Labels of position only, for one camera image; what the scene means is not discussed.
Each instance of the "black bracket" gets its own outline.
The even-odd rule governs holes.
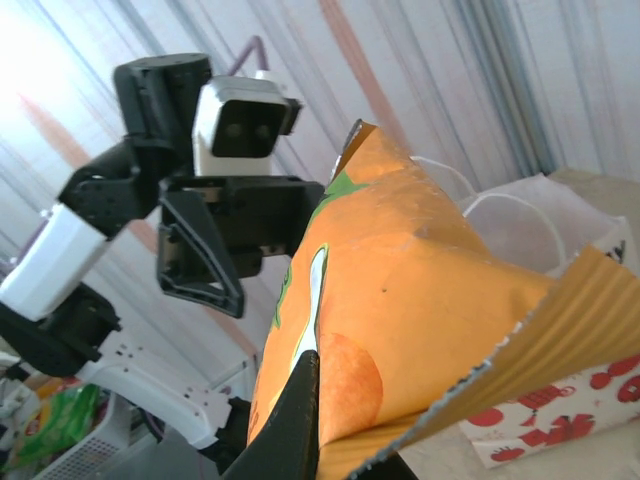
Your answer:
[[[165,294],[236,318],[241,278],[297,250],[324,188],[297,177],[174,177],[160,192],[158,281]]]
[[[48,318],[31,322],[0,302],[0,336],[18,355],[53,377],[70,377],[88,362],[97,361],[98,348],[119,318],[111,304],[81,284]]]

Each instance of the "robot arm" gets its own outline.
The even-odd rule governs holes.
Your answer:
[[[229,399],[185,382],[81,281],[160,205],[163,291],[240,317],[239,279],[264,256],[293,254],[323,187],[268,176],[300,110],[273,82],[212,77],[201,54],[137,60],[114,82],[127,135],[73,174],[0,284],[0,335],[37,370],[108,388],[205,449],[228,425]]]

